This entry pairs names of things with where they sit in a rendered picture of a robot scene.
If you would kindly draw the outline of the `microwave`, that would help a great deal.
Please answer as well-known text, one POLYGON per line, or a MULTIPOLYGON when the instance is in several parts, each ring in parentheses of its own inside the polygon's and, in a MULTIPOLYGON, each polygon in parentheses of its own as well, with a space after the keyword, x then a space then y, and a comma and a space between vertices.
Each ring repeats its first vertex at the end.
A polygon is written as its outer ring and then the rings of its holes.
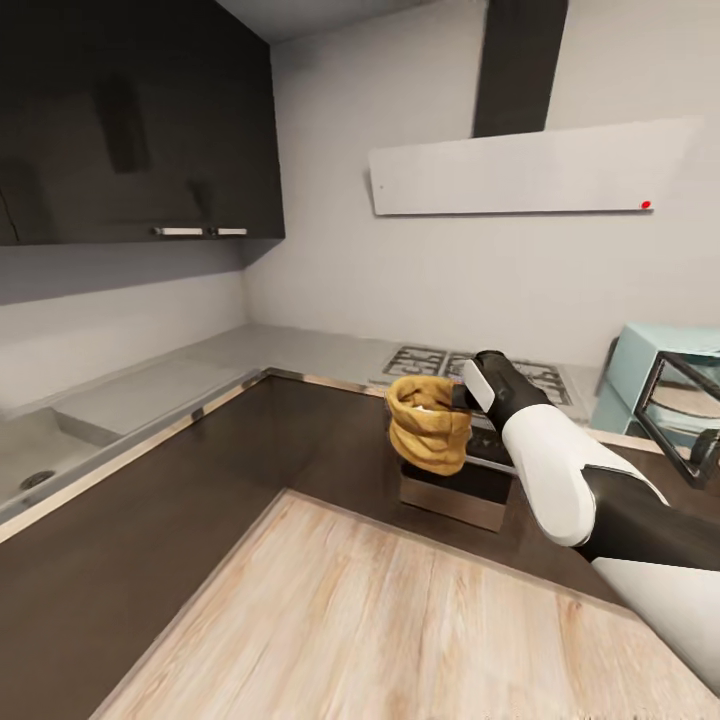
POLYGON ((720 461, 720 329, 627 321, 606 379, 689 487, 720 461))

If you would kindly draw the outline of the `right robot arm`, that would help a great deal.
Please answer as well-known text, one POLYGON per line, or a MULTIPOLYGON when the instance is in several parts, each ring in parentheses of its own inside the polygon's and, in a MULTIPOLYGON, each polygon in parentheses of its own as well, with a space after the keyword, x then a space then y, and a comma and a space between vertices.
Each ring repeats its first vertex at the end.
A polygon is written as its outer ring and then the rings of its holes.
POLYGON ((462 378, 452 406, 490 418, 537 526, 582 554, 720 701, 720 527, 669 507, 507 356, 478 354, 462 378))

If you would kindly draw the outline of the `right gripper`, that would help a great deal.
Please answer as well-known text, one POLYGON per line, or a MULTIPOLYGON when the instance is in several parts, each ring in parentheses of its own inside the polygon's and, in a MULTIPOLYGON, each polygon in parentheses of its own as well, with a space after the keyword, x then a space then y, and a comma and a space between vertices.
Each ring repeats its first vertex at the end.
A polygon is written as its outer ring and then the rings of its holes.
POLYGON ((453 385, 452 406, 455 407, 455 409, 483 411, 466 385, 460 385, 459 383, 453 385))

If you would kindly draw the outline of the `popcorn bag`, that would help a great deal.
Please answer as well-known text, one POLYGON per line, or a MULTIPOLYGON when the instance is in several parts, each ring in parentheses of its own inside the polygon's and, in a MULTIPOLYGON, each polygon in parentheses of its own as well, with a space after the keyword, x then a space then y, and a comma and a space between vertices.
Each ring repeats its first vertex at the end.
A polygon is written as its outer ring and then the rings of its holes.
POLYGON ((452 406, 453 381, 444 377, 401 377, 388 390, 395 451, 421 469, 449 477, 466 461, 473 435, 472 409, 452 406))

